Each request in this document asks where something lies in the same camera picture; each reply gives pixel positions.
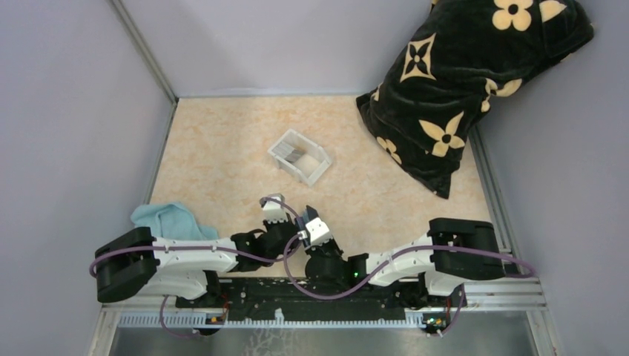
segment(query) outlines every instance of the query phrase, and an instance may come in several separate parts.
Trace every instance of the pillow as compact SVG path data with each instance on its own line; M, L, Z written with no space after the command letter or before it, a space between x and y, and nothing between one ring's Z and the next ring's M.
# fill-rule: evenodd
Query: pillow
M491 97L514 94L593 34L573 0L433 0L382 83L356 103L392 160L447 199Z

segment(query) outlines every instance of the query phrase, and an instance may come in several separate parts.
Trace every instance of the plastic container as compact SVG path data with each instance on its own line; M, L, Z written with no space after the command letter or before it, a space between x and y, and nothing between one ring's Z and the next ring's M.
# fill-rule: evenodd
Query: plastic container
M271 146L269 154L278 168L289 172L296 180L309 187L332 164L332 158L323 147L293 129L289 129Z

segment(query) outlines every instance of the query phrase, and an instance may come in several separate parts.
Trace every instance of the white panel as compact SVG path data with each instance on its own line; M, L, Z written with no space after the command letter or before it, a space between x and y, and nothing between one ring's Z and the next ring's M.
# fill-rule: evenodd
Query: white panel
M481 128L563 355L626 355L629 2L582 3L596 38L514 96L496 98Z
M375 88L430 0L125 0L179 96Z
M83 355L170 104L105 1L3 1L0 48L0 355Z

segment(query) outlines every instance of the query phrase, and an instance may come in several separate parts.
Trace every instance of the marble surface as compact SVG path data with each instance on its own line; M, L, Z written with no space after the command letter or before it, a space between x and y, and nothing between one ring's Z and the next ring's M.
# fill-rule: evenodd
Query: marble surface
M421 236L436 217L490 221L470 147L449 200L403 172L362 126L353 96L181 99L152 203L180 201L221 237L262 225L259 198L281 192L298 211L311 205L345 256L380 252ZM267 150L293 128L334 162L311 187L275 168ZM303 276L306 255L289 265ZM282 264L247 276L285 276Z

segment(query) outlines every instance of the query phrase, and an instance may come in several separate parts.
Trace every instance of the blue cloth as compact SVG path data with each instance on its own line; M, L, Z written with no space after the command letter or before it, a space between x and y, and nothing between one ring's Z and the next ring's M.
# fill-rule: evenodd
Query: blue cloth
M194 215L180 202L140 205L131 215L138 228L148 226L155 237L172 240L216 240L218 232L209 226L197 225Z

